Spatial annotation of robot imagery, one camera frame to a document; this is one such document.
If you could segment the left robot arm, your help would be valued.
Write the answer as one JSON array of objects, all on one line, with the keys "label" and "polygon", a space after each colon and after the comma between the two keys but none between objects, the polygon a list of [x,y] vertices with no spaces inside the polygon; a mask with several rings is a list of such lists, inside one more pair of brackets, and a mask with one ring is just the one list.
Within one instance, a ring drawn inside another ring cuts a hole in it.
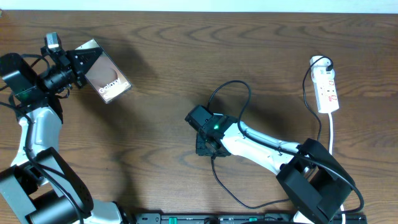
[{"label": "left robot arm", "polygon": [[2,197],[22,223],[134,223],[116,202],[95,200],[58,148],[60,100],[69,96],[72,85],[81,88],[90,75],[105,75],[109,82],[95,88],[110,102],[131,83],[94,40],[67,51],[47,44],[34,58],[53,60],[53,65],[37,74],[25,55],[1,57],[1,78],[12,90],[6,106],[22,129],[18,152],[1,172]]}]

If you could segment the bronze Galaxy smartphone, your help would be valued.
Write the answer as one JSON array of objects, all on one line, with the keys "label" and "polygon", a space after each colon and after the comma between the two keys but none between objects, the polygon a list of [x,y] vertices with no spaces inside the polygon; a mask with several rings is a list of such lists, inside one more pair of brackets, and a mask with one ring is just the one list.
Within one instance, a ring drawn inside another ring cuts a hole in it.
[{"label": "bronze Galaxy smartphone", "polygon": [[85,77],[101,99],[105,103],[110,103],[130,90],[132,84],[95,39],[87,41],[76,49],[94,48],[100,48],[102,53]]}]

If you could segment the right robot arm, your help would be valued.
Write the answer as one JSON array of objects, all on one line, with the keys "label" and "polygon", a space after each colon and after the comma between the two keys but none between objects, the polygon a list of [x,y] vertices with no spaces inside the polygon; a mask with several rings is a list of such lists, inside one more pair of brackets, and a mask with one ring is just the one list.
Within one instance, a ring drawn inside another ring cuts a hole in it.
[{"label": "right robot arm", "polygon": [[287,142],[251,129],[232,116],[198,105],[185,121],[197,132],[196,154],[241,156],[275,174],[290,201],[312,223],[330,223],[355,182],[318,141]]}]

